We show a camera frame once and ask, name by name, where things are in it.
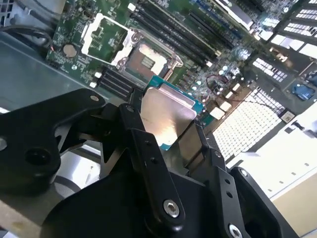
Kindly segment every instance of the cable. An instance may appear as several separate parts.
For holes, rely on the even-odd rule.
[[[71,0],[71,1],[72,1],[72,3],[71,3],[71,8],[70,8],[69,12],[66,14],[67,16],[71,15],[72,12],[73,12],[74,9],[75,9],[76,0]],[[42,8],[43,10],[45,10],[45,11],[47,11],[47,12],[49,12],[49,13],[51,13],[51,14],[54,14],[54,15],[56,15],[56,16],[61,16],[61,13],[54,12],[54,11],[48,9],[46,6],[42,5],[38,0],[33,0],[33,2],[35,2],[39,7],[41,7],[41,8]]]
[[[21,0],[15,0],[15,2],[23,10],[25,10],[26,7],[30,9],[30,7],[25,5],[24,3],[22,3]],[[54,17],[52,17],[51,20],[47,20],[44,17],[42,17],[40,14],[38,14],[35,10],[30,10],[30,15],[32,17],[38,19],[40,22],[46,24],[47,26],[49,26],[52,29],[56,29],[56,27],[57,27],[58,20]]]
[[[35,2],[39,7],[41,7],[41,8],[44,9],[45,11],[49,12],[50,14],[57,15],[57,16],[60,16],[60,15],[61,15],[61,14],[58,13],[58,12],[54,12],[54,11],[48,9],[46,6],[42,5],[38,0],[33,0],[33,2]]]
[[[212,77],[212,76],[218,77],[219,75],[212,74],[212,75],[208,76],[208,77],[206,78],[206,84],[207,84],[207,87],[211,90],[211,92],[212,92],[216,97],[219,97],[218,95],[216,95],[216,94],[212,91],[211,87],[210,87],[209,84],[208,84],[208,79],[209,79],[210,77]],[[253,104],[262,105],[262,106],[265,106],[265,107],[269,108],[269,109],[272,110],[273,112],[277,112],[277,111],[279,110],[278,108],[274,108],[274,107],[271,107],[271,106],[269,106],[269,105],[267,105],[267,104],[263,104],[263,103],[259,103],[259,102],[250,102],[250,101],[245,101],[245,100],[231,100],[231,99],[227,99],[227,100],[228,100],[228,101],[231,101],[231,102],[253,103]]]
[[[17,33],[21,33],[21,34],[36,35],[37,37],[38,37],[38,33],[40,33],[42,37],[46,38],[49,41],[50,49],[54,51],[53,40],[51,36],[44,29],[34,27],[34,26],[26,26],[26,25],[12,25],[12,26],[0,27],[0,32],[10,31],[10,30],[15,31]]]
[[[253,104],[258,104],[258,105],[262,105],[262,106],[265,106],[269,109],[271,109],[273,112],[275,111],[278,111],[279,109],[278,108],[274,108],[274,107],[271,107],[267,104],[264,104],[264,103],[259,103],[259,102],[250,102],[250,101],[245,101],[245,100],[232,100],[232,99],[227,99],[228,101],[231,101],[231,102],[240,102],[240,103],[253,103]]]

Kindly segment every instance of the metal bolt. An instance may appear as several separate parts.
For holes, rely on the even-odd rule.
[[[129,112],[132,112],[132,113],[134,112],[134,109],[130,105],[127,106],[127,109]]]
[[[0,151],[4,150],[7,146],[8,144],[6,143],[6,140],[0,137]]]
[[[241,231],[235,225],[230,224],[229,225],[229,231],[230,231],[230,234],[232,235],[232,237],[234,237],[234,238],[243,238],[242,234],[241,234]]]
[[[220,154],[219,151],[215,151],[214,153],[215,153],[219,158],[221,158],[221,154]]]
[[[245,170],[243,170],[243,169],[240,169],[240,172],[245,176],[245,177],[247,177],[248,176],[248,173],[245,171]]]
[[[163,203],[164,211],[173,218],[179,216],[179,208],[173,200],[165,200]]]
[[[99,101],[99,98],[96,97],[96,96],[94,96],[94,95],[90,96],[90,99],[91,99],[91,100],[94,100],[94,101],[96,101],[96,102]]]

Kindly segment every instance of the black plastic part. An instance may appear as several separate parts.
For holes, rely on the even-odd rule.
[[[251,237],[298,238],[250,174],[244,176],[240,167],[234,167],[230,174],[236,182],[243,220]]]
[[[79,89],[1,115],[0,137],[7,147],[0,151],[0,189],[15,194],[45,191],[60,166],[55,130],[104,105],[97,93]],[[61,140],[69,128],[62,128]]]
[[[138,88],[129,79],[108,67],[105,67],[99,79],[99,86],[125,101],[129,101],[133,89]]]
[[[183,229],[172,237],[219,238],[208,189],[189,178],[170,176],[186,210]],[[144,223],[147,202],[140,191],[134,172],[116,172],[60,202],[45,220],[41,237],[158,237]]]
[[[141,113],[142,98],[143,98],[143,90],[134,88],[130,97],[130,104],[134,106],[139,111],[139,113]]]
[[[80,89],[0,116],[0,137],[7,142],[0,151],[4,193],[44,191],[59,168],[59,150],[78,146],[82,138],[122,149],[106,178],[50,212],[41,237],[232,238],[233,224],[243,238],[298,238],[250,174],[241,168],[226,172],[199,121],[193,123],[204,159],[190,173],[193,180],[168,171],[135,106],[104,104],[95,92]],[[176,218],[164,210],[167,199],[179,207]]]

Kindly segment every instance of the green circuit board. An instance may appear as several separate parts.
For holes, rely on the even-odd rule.
[[[171,15],[176,15],[177,11],[175,9],[181,9],[181,12],[177,14],[178,18],[188,14],[191,10],[198,11],[196,6],[189,3],[185,4],[183,8],[179,8],[182,5],[181,2],[181,0],[175,0],[173,4],[170,5],[168,10],[171,11]],[[72,6],[70,1],[67,1],[64,13],[53,38],[55,50],[49,51],[47,60],[76,80],[89,84],[94,77],[94,73],[98,71],[102,63],[80,52],[83,46],[82,34],[85,27],[93,22],[94,16],[99,12],[128,28],[135,27],[142,29],[142,26],[130,18],[131,13],[128,11],[128,5],[130,3],[131,1],[129,0],[78,0],[76,1],[76,5]],[[191,31],[194,31],[192,29],[196,27],[187,23],[185,16],[182,18],[182,24],[190,28]],[[115,24],[111,24],[105,19],[102,20],[99,28],[92,33],[93,40],[89,48],[89,55],[104,61],[111,61],[115,53],[119,50],[125,34],[126,30]],[[197,34],[199,38],[202,38],[202,40],[206,40],[204,32],[199,32],[199,30],[196,29],[195,34]],[[63,46],[65,46],[65,44],[72,44],[75,47],[75,57],[69,58],[65,55],[63,52]],[[210,46],[210,48],[214,49],[213,47],[217,48],[216,41],[214,42],[214,46]],[[170,81],[175,81],[175,83],[183,77],[187,70],[197,70],[199,68],[185,55],[181,53],[179,53],[179,55],[184,62],[184,66],[174,70]]]

